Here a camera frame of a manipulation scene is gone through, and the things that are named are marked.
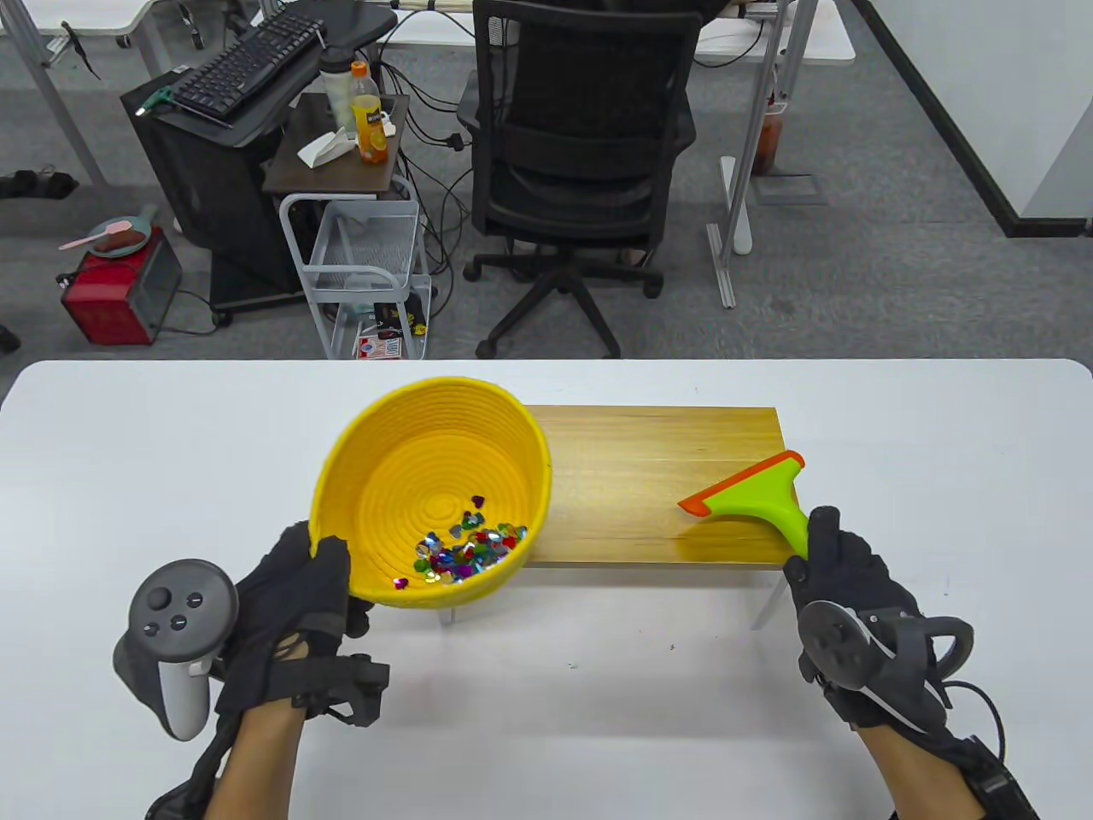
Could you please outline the person's left hand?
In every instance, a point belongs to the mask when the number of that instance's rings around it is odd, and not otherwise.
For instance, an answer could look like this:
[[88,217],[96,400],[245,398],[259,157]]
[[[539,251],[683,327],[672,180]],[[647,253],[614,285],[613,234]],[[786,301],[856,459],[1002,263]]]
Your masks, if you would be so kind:
[[366,653],[340,652],[365,636],[372,604],[350,594],[346,543],[312,543],[308,524],[292,524],[236,585],[239,613],[221,655],[219,725],[287,700],[309,718],[333,716],[367,727],[378,721],[390,668]]

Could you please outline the person's right hand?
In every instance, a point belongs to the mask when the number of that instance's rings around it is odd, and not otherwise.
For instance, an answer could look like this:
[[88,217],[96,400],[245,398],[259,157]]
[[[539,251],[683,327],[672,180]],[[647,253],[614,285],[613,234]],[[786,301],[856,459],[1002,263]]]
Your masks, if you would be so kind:
[[[862,536],[842,530],[838,508],[824,505],[813,509],[808,534],[809,557],[792,557],[781,569],[797,612],[812,601],[827,600],[854,612],[895,608],[909,616],[922,614],[914,595],[891,578],[885,560]],[[804,679],[819,683],[836,714],[856,729],[901,725],[874,700],[831,683],[807,653],[801,653],[798,665]]]

